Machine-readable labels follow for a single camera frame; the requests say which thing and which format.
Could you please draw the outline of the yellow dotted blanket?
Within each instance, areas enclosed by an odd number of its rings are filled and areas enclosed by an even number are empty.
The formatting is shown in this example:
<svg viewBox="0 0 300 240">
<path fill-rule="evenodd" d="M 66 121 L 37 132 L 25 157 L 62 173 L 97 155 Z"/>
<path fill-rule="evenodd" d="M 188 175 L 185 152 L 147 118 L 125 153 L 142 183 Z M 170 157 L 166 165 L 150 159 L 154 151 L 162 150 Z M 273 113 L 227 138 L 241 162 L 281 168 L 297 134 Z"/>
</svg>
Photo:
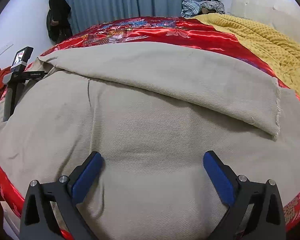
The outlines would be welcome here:
<svg viewBox="0 0 300 240">
<path fill-rule="evenodd" d="M 274 28 L 253 20 L 222 14 L 194 16 L 203 24 L 235 35 L 239 43 L 264 61 L 300 98 L 300 44 Z"/>
</svg>

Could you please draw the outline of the beige pants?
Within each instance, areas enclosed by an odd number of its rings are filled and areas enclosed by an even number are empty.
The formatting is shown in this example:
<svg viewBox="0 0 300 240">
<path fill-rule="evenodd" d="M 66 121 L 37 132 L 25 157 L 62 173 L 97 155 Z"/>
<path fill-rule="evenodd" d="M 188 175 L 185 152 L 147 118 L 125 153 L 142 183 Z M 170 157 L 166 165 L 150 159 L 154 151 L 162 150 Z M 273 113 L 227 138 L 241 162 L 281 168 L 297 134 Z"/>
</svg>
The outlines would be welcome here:
<svg viewBox="0 0 300 240">
<path fill-rule="evenodd" d="M 105 167 L 79 210 L 101 239 L 202 239 L 223 217 L 202 165 L 214 151 L 250 180 L 300 192 L 300 101 L 277 79 L 210 51 L 157 42 L 54 51 L 32 65 L 0 166 L 25 195 L 93 151 Z"/>
</svg>

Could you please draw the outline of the striped clothes pile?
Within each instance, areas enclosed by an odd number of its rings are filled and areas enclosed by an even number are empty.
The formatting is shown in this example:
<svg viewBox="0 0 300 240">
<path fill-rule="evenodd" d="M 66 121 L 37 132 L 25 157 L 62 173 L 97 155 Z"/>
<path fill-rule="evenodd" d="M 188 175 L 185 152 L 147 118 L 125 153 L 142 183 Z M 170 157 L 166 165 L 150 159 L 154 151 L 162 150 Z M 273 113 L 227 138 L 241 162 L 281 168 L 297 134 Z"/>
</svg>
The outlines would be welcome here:
<svg viewBox="0 0 300 240">
<path fill-rule="evenodd" d="M 225 14 L 224 4 L 219 0 L 183 0 L 181 3 L 181 17 L 192 18 L 210 13 Z"/>
</svg>

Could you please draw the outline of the black hanging clothes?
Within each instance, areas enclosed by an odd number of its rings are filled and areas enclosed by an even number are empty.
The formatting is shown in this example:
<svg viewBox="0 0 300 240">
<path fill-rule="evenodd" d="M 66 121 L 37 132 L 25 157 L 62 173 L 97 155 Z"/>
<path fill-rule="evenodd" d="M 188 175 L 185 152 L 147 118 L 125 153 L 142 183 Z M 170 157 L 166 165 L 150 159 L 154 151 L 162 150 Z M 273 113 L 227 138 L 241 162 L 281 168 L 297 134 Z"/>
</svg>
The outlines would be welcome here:
<svg viewBox="0 0 300 240">
<path fill-rule="evenodd" d="M 71 7 L 66 0 L 49 0 L 49 10 L 46 17 L 46 27 L 50 40 L 61 43 L 72 36 L 69 23 Z"/>
</svg>

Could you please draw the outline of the cream upholstered headboard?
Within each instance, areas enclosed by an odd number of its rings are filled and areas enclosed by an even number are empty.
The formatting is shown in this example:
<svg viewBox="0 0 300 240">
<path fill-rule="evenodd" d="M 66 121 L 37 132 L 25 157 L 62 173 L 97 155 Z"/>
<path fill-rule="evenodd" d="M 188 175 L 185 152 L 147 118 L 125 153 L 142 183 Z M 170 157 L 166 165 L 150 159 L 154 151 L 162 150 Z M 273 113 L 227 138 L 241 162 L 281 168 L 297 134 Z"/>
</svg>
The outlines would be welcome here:
<svg viewBox="0 0 300 240">
<path fill-rule="evenodd" d="M 300 7 L 284 0 L 232 0 L 229 14 L 266 24 L 300 44 Z"/>
</svg>

